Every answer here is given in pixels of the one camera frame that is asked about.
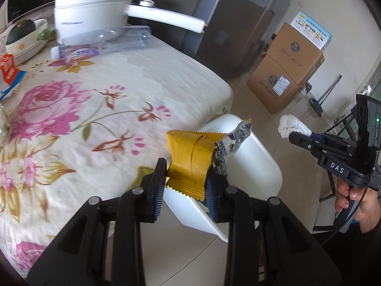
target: finger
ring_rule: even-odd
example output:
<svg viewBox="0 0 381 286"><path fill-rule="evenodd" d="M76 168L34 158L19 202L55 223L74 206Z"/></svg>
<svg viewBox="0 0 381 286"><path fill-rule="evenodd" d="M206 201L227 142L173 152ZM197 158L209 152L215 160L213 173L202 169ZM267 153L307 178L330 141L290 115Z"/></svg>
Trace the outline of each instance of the finger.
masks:
<svg viewBox="0 0 381 286"><path fill-rule="evenodd" d="M346 197L349 196L349 185L346 182L344 182L342 179L337 180L336 190Z"/></svg>
<svg viewBox="0 0 381 286"><path fill-rule="evenodd" d="M359 200L361 200L361 197L362 197L364 191L365 191L365 187L360 188L360 189L352 188L350 198L352 200L359 201ZM364 196L363 202L364 203L372 203L374 201L377 201L377 192L368 188L368 190L366 191L366 194Z"/></svg>
<svg viewBox="0 0 381 286"><path fill-rule="evenodd" d="M336 192L335 209L337 212L341 212L341 209L347 209L349 207L349 201L341 193Z"/></svg>

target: human hand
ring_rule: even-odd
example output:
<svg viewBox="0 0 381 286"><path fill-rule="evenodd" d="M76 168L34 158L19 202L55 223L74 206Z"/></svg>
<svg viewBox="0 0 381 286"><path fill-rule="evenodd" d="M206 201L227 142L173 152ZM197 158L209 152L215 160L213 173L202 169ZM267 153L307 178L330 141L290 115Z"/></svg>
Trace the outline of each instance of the human hand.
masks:
<svg viewBox="0 0 381 286"><path fill-rule="evenodd" d="M341 212L342 209L349 207L349 201L346 198L350 196L351 200L359 201L364 193L365 187L357 189L352 188L349 194L349 185L342 179L337 181L335 209ZM372 230L380 221L381 206L377 199L377 192L368 188L365 197L357 210L354 219L359 222L362 233Z"/></svg>

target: floral tablecloth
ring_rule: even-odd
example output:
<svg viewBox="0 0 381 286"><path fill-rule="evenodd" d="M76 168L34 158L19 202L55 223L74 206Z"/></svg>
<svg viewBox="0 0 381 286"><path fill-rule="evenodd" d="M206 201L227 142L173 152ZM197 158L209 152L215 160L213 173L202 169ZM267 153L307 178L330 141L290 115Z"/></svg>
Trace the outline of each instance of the floral tablecloth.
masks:
<svg viewBox="0 0 381 286"><path fill-rule="evenodd" d="M48 43L3 101L0 248L26 276L91 196L121 196L140 169L169 159L165 133L196 130L232 103L212 71L154 39L151 48L60 65Z"/></svg>

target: cardboard box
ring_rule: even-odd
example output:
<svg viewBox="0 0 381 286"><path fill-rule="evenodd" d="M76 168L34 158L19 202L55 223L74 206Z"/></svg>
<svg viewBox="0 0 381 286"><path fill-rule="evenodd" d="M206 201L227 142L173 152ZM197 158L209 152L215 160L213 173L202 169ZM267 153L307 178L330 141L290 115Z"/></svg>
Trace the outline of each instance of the cardboard box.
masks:
<svg viewBox="0 0 381 286"><path fill-rule="evenodd" d="M267 54L299 85L306 83L324 62L323 53L285 23Z"/></svg>
<svg viewBox="0 0 381 286"><path fill-rule="evenodd" d="M284 109L304 88L304 84L295 83L268 55L255 70L247 85L270 114Z"/></svg>
<svg viewBox="0 0 381 286"><path fill-rule="evenodd" d="M323 51L332 40L332 35L311 17L299 11L291 22L291 26L309 39L318 49Z"/></svg>

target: white cloth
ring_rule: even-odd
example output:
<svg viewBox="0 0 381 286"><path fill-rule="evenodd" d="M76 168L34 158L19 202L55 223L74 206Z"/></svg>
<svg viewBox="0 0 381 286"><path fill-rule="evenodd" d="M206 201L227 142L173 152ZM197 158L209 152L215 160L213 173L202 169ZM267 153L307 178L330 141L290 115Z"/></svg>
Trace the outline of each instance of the white cloth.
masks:
<svg viewBox="0 0 381 286"><path fill-rule="evenodd" d="M283 115L279 120L278 132L283 139L288 138L291 132L300 132L311 136L312 131L294 115Z"/></svg>

